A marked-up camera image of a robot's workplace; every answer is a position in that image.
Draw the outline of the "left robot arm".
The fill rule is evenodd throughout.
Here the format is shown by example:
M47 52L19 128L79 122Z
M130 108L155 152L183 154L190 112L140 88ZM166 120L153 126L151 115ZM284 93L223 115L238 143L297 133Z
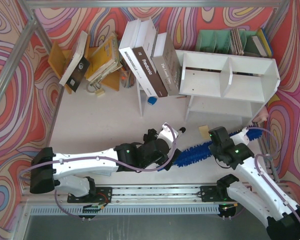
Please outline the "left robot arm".
M140 172L152 164L168 167L168 153L175 146L178 132L166 124L157 132L149 129L143 143L122 143L99 152L55 153L43 148L31 161L30 193L45 194L55 188L84 197L92 193L94 181L80 174L110 176L116 172Z

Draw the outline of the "blue microfiber duster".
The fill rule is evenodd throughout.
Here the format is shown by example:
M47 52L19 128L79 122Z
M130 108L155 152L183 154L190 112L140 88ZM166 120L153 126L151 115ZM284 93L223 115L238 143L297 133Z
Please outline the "blue microfiber duster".
M248 129L247 136L249 138L249 142L261 137L261 128L254 126L248 126L246 128ZM241 130L228 134L231 137L234 134L239 133ZM218 162L223 162L225 164L225 169L231 168L234 170L238 165L243 164L246 159L253 159L255 157L255 154L251 151L248 145L243 143L237 145L234 144L233 147L230 147L223 152L211 152L209 149L211 144L212 141L210 139L208 142L195 145L183 151L177 149L175 151L177 158L173 159L167 166L171 167L172 165L176 165L178 167L186 167L199 161L203 161L209 157L214 157Z

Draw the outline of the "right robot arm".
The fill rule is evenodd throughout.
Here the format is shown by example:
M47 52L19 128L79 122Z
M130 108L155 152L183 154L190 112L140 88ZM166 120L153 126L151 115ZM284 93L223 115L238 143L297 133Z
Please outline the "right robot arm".
M219 194L235 200L266 228L272 240L300 240L300 205L287 195L259 165L260 154L248 147L248 128L229 136L225 127L209 130L213 157L240 174L252 186L247 187L233 174L216 182Z

